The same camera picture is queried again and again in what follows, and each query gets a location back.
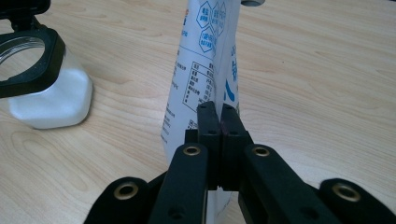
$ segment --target light wood surface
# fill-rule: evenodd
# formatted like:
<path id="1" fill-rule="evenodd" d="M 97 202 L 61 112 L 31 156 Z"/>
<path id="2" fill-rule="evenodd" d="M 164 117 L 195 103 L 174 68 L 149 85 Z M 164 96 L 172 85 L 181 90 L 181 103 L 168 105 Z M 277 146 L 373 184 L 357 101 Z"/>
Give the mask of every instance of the light wood surface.
<path id="1" fill-rule="evenodd" d="M 167 169 L 160 132 L 186 5 L 53 0 L 37 16 L 92 78 L 91 112 L 39 131 L 0 110 L 0 223 L 81 223 L 112 181 Z M 396 2 L 241 7 L 236 45 L 253 140 L 306 183 L 345 178 L 396 212 Z M 235 194 L 225 223 L 243 222 Z"/>

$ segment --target black lid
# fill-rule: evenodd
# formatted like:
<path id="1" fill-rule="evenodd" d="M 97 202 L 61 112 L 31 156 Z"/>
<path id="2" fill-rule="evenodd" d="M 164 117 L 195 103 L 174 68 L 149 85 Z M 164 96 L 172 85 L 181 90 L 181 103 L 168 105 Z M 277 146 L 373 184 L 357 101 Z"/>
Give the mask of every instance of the black lid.
<path id="1" fill-rule="evenodd" d="M 0 20 L 34 16 L 49 8 L 50 0 L 1 0 Z"/>

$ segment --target black object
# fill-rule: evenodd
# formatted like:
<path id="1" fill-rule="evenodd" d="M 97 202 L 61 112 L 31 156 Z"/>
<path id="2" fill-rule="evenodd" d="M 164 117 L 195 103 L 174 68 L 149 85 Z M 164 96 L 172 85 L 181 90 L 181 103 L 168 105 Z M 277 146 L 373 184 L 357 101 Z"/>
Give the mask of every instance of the black object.
<path id="1" fill-rule="evenodd" d="M 44 47 L 45 50 L 32 67 L 0 81 L 0 98 L 43 91 L 57 80 L 65 44 L 55 30 L 41 25 L 35 18 L 49 8 L 50 0 L 1 0 L 0 20 L 10 20 L 15 33 L 0 35 L 0 64 L 24 49 Z"/>
<path id="2" fill-rule="evenodd" d="M 205 223 L 206 193 L 239 191 L 247 223 L 396 223 L 396 216 L 358 185 L 331 179 L 313 189 L 270 147 L 254 144 L 235 109 L 198 106 L 167 173 L 146 183 L 124 177 L 102 193 L 85 223 Z"/>

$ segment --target white packaging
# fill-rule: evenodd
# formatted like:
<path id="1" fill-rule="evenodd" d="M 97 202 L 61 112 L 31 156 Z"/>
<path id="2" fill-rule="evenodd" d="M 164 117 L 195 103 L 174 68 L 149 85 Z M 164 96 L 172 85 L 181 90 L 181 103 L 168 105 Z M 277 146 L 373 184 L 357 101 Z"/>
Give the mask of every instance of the white packaging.
<path id="1" fill-rule="evenodd" d="M 88 114 L 92 81 L 74 56 L 66 49 L 56 81 L 47 89 L 2 99 L 8 112 L 36 129 L 70 126 Z"/>
<path id="2" fill-rule="evenodd" d="M 238 107 L 235 34 L 241 2 L 189 0 L 183 22 L 162 139 L 170 163 L 186 129 L 197 128 L 196 107 L 214 101 Z M 209 191 L 206 223 L 220 223 L 231 192 Z"/>

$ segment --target wooden table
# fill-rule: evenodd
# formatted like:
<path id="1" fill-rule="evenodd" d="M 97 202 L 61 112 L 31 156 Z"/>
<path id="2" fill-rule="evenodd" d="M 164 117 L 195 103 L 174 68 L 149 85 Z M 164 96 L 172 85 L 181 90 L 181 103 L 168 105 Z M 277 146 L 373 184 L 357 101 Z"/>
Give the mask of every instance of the wooden table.
<path id="1" fill-rule="evenodd" d="M 187 1 L 53 0 L 38 20 L 92 78 L 79 125 L 33 130 L 0 110 L 0 223 L 81 223 L 105 187 L 167 169 L 160 132 Z M 11 32 L 8 21 L 0 32 Z M 396 212 L 396 3 L 241 7 L 241 119 L 308 184 L 342 177 Z M 226 223 L 243 223 L 233 196 Z"/>

